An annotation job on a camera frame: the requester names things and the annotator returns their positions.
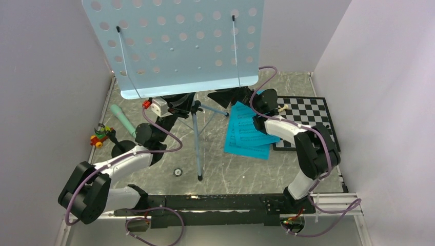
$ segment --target gray wall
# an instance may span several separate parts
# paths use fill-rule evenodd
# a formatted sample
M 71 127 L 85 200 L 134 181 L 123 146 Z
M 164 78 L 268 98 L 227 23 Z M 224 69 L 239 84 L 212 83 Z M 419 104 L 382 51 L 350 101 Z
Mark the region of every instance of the gray wall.
M 435 2 L 353 0 L 314 72 L 374 245 L 435 241 Z
M 336 218 L 307 218 L 301 234 L 314 234 L 330 226 Z M 156 245 L 169 245 L 180 235 L 180 227 L 151 229 L 139 234 L 143 239 Z M 126 236 L 124 220 L 97 220 L 89 225 L 78 224 L 73 228 L 67 246 L 143 246 L 131 236 Z M 265 246 L 265 245 L 361 245 L 357 225 L 353 216 L 345 217 L 327 235 L 316 238 L 302 238 L 286 235 L 281 227 L 265 227 L 262 224 L 213 225 L 186 227 L 185 234 L 176 246 Z
M 314 71 L 351 0 L 265 0 L 260 66 Z
M 81 1 L 1 1 L 0 16 L 0 244 L 53 245 L 110 70 Z

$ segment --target blue paper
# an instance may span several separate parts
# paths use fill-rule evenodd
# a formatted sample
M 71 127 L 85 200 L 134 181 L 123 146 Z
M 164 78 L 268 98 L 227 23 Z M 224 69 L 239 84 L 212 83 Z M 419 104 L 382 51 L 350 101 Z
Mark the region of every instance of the blue paper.
M 230 119 L 228 123 L 227 136 L 225 138 L 224 151 L 236 155 L 250 156 L 267 160 L 269 158 L 269 144 L 261 146 L 239 146 L 236 143 L 235 124 L 240 121 L 254 117 L 255 113 L 249 107 L 237 102 L 231 107 Z
M 238 146 L 261 146 L 279 142 L 280 138 L 260 132 L 251 118 L 234 122 L 235 143 Z

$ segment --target chessboard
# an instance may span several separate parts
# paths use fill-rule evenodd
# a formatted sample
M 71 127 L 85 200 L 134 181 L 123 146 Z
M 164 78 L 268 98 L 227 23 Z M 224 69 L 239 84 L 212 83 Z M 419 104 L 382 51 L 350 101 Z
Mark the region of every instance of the chessboard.
M 283 118 L 293 120 L 303 125 L 315 126 L 321 123 L 328 128 L 332 141 L 340 151 L 340 145 L 335 134 L 332 118 L 329 114 L 326 100 L 323 97 L 302 97 L 302 96 L 278 96 L 278 105 L 283 107 L 288 105 L 288 109 L 280 112 Z M 273 150 L 285 151 L 296 150 L 295 146 L 291 143 L 281 141 L 273 144 Z

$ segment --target white wall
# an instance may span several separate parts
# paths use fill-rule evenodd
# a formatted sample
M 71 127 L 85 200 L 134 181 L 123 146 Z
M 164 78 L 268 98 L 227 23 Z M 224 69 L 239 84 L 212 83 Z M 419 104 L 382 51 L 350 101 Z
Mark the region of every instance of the white wall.
M 314 71 L 351 0 L 265 0 L 260 66 Z
M 435 2 L 353 0 L 314 84 L 374 245 L 433 245 Z
M 1 1 L 0 17 L 0 244 L 53 245 L 110 70 L 81 1 Z

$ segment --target round hole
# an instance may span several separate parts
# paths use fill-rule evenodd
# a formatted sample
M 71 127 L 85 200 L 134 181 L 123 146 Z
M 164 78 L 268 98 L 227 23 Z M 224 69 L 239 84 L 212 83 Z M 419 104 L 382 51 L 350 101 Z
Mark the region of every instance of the round hole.
M 142 6 L 142 0 L 133 0 L 133 6 L 140 8 Z
M 128 28 L 128 22 L 127 22 L 126 20 L 123 19 L 123 20 L 120 21 L 119 26 L 120 26 L 122 29 L 127 29 L 127 28 Z
M 131 56 L 131 58 L 133 59 L 133 61 L 135 61 L 135 62 L 138 62 L 139 61 L 139 56 L 137 55 L 137 54 L 133 54 L 132 56 Z
M 146 27 L 148 25 L 148 21 L 144 18 L 139 19 L 139 24 L 141 27 Z
M 249 16 L 255 16 L 257 14 L 257 9 L 256 8 L 251 8 L 249 11 Z
M 162 16 L 157 17 L 157 23 L 159 25 L 164 25 L 166 23 L 166 19 Z
M 182 16 L 182 15 L 177 15 L 176 17 L 175 17 L 175 20 L 178 22 L 178 23 L 183 23 L 184 22 L 184 16 Z
M 231 28 L 231 35 L 237 35 L 239 33 L 239 29 L 236 28 Z
M 222 35 L 222 31 L 221 31 L 220 29 L 216 29 L 216 30 L 213 32 L 213 35 L 214 35 L 215 37 L 220 37 L 220 36 Z
M 162 35 L 162 41 L 165 42 L 165 43 L 169 42 L 169 36 L 166 35 L 166 34 Z
M 101 22 L 100 28 L 107 31 L 107 30 L 109 30 L 109 24 L 107 24 L 107 22 Z
M 203 39 L 204 38 L 204 32 L 202 32 L 202 31 L 197 32 L 196 33 L 196 37 L 199 38 L 199 39 Z
M 234 15 L 234 17 L 238 17 L 239 16 L 239 11 L 237 10 L 237 9 L 233 9 L 232 11 L 231 11 L 231 16 L 233 16 Z
M 144 41 L 146 44 L 150 45 L 152 43 L 152 38 L 146 37 L 146 38 L 144 38 Z
M 187 39 L 187 34 L 184 33 L 184 32 L 180 33 L 180 40 L 181 40 L 181 41 L 184 41 L 184 40 L 186 40 L 186 39 Z
M 255 26 L 248 27 L 248 33 L 253 34 L 255 32 Z
M 200 22 L 203 20 L 203 14 L 201 13 L 196 13 L 195 14 L 195 21 Z
M 122 8 L 121 0 L 112 0 L 112 6 L 115 9 L 121 9 Z
M 214 51 L 216 51 L 217 53 L 221 52 L 221 51 L 222 51 L 222 46 L 217 45 L 217 46 L 214 48 Z
M 91 8 L 95 11 L 100 11 L 101 10 L 101 4 L 97 1 L 92 1 L 91 2 Z
M 107 45 L 111 48 L 115 48 L 116 47 L 116 42 L 113 40 L 109 40 L 107 41 Z
M 221 18 L 221 13 L 219 11 L 214 11 L 213 12 L 213 19 L 215 19 L 217 21 L 220 18 Z
M 125 39 L 125 43 L 128 45 L 128 46 L 133 46 L 134 45 L 134 40 L 132 39 L 132 38 L 126 38 Z

